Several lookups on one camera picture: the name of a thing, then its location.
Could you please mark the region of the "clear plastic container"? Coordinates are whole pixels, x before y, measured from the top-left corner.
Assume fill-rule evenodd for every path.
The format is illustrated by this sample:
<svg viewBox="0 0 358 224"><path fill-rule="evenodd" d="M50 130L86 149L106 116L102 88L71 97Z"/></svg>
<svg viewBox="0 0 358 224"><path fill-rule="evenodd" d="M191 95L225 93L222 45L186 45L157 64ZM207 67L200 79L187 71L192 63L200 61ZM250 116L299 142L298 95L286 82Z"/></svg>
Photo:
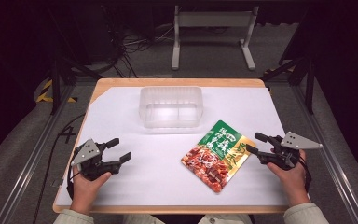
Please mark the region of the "clear plastic container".
<svg viewBox="0 0 358 224"><path fill-rule="evenodd" d="M197 86L148 86L140 91L139 116L146 128L198 127L203 95Z"/></svg>

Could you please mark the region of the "green and red food packet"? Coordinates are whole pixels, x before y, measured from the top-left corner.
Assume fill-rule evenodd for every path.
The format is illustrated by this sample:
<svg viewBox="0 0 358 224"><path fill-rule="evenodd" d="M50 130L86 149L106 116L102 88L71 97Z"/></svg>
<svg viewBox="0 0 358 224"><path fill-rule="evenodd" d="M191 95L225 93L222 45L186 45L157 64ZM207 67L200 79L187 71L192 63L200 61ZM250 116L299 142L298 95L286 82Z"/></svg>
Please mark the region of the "green and red food packet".
<svg viewBox="0 0 358 224"><path fill-rule="evenodd" d="M212 191L219 193L250 156L248 137L222 120L181 159L181 163Z"/></svg>

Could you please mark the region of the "black metal stand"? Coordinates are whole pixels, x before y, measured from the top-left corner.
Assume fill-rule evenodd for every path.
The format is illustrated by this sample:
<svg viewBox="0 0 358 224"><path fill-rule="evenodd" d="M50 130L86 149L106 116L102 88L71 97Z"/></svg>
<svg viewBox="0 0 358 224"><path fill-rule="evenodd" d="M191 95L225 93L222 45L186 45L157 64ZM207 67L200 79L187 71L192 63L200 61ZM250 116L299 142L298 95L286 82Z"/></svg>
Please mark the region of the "black metal stand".
<svg viewBox="0 0 358 224"><path fill-rule="evenodd" d="M263 76L260 78L262 81L266 82L274 77L280 75L289 68L293 68L293 72L287 79L288 83L291 86L298 86L304 77L307 78L306 81L306 92L305 92L305 106L308 109L310 114L313 114L312 101L313 101L313 90L314 90L314 64L312 61L312 56L309 52L303 53L301 56L296 56L293 60L280 65L276 69L266 70Z"/></svg>
<svg viewBox="0 0 358 224"><path fill-rule="evenodd" d="M86 66L76 63L74 60L64 56L62 51L58 48L54 50L53 61L51 65L51 80L52 80L52 99L53 106L51 114L55 115L63 102L61 93L61 81L65 86L74 86L76 84L76 72L72 68L78 70L86 77L91 77L94 80L102 78L98 73L88 69Z"/></svg>

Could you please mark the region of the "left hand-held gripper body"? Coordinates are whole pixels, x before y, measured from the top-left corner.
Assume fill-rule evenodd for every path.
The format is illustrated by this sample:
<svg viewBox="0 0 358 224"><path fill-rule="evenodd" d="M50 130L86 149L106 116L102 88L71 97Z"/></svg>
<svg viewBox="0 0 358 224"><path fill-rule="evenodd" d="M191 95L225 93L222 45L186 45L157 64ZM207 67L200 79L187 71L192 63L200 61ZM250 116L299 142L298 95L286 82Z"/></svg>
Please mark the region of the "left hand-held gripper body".
<svg viewBox="0 0 358 224"><path fill-rule="evenodd" d="M84 144L76 148L71 165L76 166L78 171L89 181L93 181L110 172L118 174L121 167L120 161L102 161L103 152L107 149L106 143L95 143L88 139Z"/></svg>

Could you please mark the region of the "white table sheet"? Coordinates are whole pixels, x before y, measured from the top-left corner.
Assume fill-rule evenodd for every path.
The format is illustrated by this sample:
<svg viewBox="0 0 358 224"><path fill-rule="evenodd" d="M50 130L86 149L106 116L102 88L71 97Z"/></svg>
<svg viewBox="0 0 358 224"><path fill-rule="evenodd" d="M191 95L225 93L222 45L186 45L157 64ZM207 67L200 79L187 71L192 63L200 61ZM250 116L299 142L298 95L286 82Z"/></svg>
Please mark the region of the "white table sheet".
<svg viewBox="0 0 358 224"><path fill-rule="evenodd" d="M79 140L119 139L117 146L104 152L105 161L131 154L120 172L103 185L96 204L287 205L279 179L256 156L250 156L219 193L181 162L219 120L248 138L255 133L283 135L267 89L205 87L199 126L179 129L146 128L138 112L140 92L138 87L111 88L89 107Z"/></svg>

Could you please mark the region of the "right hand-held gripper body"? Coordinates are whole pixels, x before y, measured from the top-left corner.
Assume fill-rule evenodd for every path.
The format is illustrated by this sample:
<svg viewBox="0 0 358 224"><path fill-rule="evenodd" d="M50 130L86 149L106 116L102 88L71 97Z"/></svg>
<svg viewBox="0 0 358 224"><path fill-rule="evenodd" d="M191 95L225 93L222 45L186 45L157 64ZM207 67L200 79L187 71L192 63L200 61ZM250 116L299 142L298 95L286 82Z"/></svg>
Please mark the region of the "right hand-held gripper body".
<svg viewBox="0 0 358 224"><path fill-rule="evenodd" d="M273 145L273 152L259 151L257 158L261 164L274 163L281 169L288 171L300 161L300 149L321 149L323 145L309 140L296 133L288 132L285 137L269 136L269 143Z"/></svg>

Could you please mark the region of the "white metal stand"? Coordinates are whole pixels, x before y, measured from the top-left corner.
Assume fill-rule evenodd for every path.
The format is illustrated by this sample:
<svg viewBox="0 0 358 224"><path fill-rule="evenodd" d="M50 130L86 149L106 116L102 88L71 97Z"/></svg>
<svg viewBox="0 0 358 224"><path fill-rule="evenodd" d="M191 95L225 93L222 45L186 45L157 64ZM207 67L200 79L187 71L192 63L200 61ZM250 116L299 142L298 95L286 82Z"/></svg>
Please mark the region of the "white metal stand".
<svg viewBox="0 0 358 224"><path fill-rule="evenodd" d="M180 29L182 27L242 27L246 34L239 40L242 54L250 71L255 70L255 62L249 44L255 27L259 7L245 11L181 11L174 9L174 43L172 49L172 70L178 70L180 64Z"/></svg>

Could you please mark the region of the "person's left hand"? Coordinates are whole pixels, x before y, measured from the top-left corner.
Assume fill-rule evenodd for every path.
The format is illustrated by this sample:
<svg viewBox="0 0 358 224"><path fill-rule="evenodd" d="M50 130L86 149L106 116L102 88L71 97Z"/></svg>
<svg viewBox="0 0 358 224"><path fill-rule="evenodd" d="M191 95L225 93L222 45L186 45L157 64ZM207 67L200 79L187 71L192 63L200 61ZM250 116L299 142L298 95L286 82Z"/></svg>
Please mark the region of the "person's left hand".
<svg viewBox="0 0 358 224"><path fill-rule="evenodd" d="M89 215L100 188L112 174L106 172L97 179L89 181L78 172L76 166L73 168L73 173L74 195L70 209L83 215Z"/></svg>

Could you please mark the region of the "aluminium floor rail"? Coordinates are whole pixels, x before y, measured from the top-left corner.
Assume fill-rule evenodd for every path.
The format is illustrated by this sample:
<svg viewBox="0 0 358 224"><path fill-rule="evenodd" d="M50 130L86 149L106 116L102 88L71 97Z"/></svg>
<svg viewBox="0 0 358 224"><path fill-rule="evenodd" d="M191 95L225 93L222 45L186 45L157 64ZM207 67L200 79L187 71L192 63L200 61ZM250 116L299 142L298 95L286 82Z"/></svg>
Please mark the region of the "aluminium floor rail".
<svg viewBox="0 0 358 224"><path fill-rule="evenodd" d="M40 162L40 158L42 157L44 148L51 136L52 130L56 126L60 114L62 113L68 98L71 96L73 89L74 86L64 86L62 88L62 94L59 96L61 102L58 104L55 112L48 117L48 121L45 124L41 135L35 143L33 150L30 152L27 162L23 165L19 177L17 178L12 191L0 211L0 224L8 224L11 220L22 195L34 174L38 163Z"/></svg>
<svg viewBox="0 0 358 224"><path fill-rule="evenodd" d="M302 90L299 87L293 87L292 92L298 103L301 106L303 113L312 129L312 132L316 136L317 140L323 144L323 148L320 150L320 154L323 157L324 163L327 166L327 169L333 179L333 182L337 188L337 191L341 197L341 200L344 202L345 207L351 217L353 224L358 224L358 200L356 195L351 187L351 184L345 175L342 167L340 166L337 157L330 150L328 144L326 143L322 129L317 122L317 119L310 114L306 104L305 104L305 95L302 93Z"/></svg>

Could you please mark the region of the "yellow and black hazard tape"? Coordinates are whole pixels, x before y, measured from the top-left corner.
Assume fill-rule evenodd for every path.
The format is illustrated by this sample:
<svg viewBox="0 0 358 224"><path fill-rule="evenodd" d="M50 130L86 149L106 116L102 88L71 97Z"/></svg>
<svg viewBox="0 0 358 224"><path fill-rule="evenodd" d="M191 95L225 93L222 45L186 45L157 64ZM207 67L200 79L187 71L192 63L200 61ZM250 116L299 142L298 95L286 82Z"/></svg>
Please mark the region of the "yellow and black hazard tape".
<svg viewBox="0 0 358 224"><path fill-rule="evenodd" d="M49 102L49 103L53 103L53 97L49 97L48 96L48 91L49 89L52 87L52 79L49 79L46 81L45 85L42 88L42 91L40 92L40 94L37 96L36 98L36 102ZM77 102L77 98L76 97L69 97L67 100L68 103L76 103Z"/></svg>

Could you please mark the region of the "person's right hand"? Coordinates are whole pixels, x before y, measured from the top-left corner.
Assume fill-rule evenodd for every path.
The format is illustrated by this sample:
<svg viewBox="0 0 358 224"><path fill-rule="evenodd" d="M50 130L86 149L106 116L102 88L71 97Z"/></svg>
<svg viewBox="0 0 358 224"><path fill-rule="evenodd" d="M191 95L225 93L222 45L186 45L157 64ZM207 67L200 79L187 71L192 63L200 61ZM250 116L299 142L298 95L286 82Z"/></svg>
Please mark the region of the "person's right hand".
<svg viewBox="0 0 358 224"><path fill-rule="evenodd" d="M295 168L288 171L271 162L267 164L267 167L279 177L290 207L310 202L305 188L306 170L300 162L297 163Z"/></svg>

